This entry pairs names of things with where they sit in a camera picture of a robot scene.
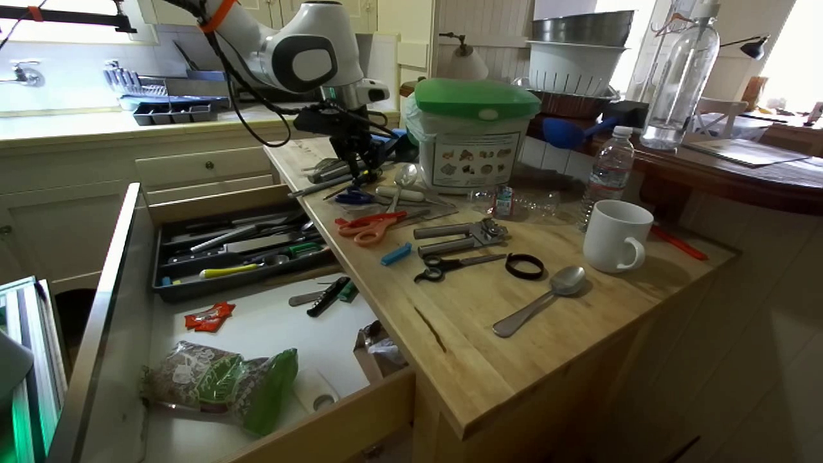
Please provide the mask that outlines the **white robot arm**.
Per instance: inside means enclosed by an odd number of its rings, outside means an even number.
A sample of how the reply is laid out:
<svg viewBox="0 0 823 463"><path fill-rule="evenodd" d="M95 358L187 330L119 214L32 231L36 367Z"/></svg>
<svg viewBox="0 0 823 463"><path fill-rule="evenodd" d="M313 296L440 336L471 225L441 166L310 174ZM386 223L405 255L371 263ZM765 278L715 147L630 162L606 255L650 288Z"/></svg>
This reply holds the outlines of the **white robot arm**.
<svg viewBox="0 0 823 463"><path fill-rule="evenodd" d="M368 105L386 101L387 88L360 66L360 45L338 0L304 0L283 29L255 20L238 0L170 0L187 11L223 74L248 90L263 105L283 108L263 90L305 98L292 108L292 125L327 133L351 183L371 183L381 166L372 144L378 123Z"/></svg>

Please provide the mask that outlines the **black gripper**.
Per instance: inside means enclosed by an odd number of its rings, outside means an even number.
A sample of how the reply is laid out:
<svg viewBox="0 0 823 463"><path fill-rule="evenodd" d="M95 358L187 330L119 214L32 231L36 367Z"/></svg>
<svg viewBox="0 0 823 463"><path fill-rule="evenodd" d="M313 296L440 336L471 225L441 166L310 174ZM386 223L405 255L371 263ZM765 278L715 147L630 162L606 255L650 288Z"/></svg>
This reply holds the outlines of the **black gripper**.
<svg viewBox="0 0 823 463"><path fill-rule="evenodd" d="M341 108L336 102L315 102L292 119L297 130L322 133L341 160L345 184L376 183L381 177L381 148L372 141L378 123L368 108Z"/></svg>

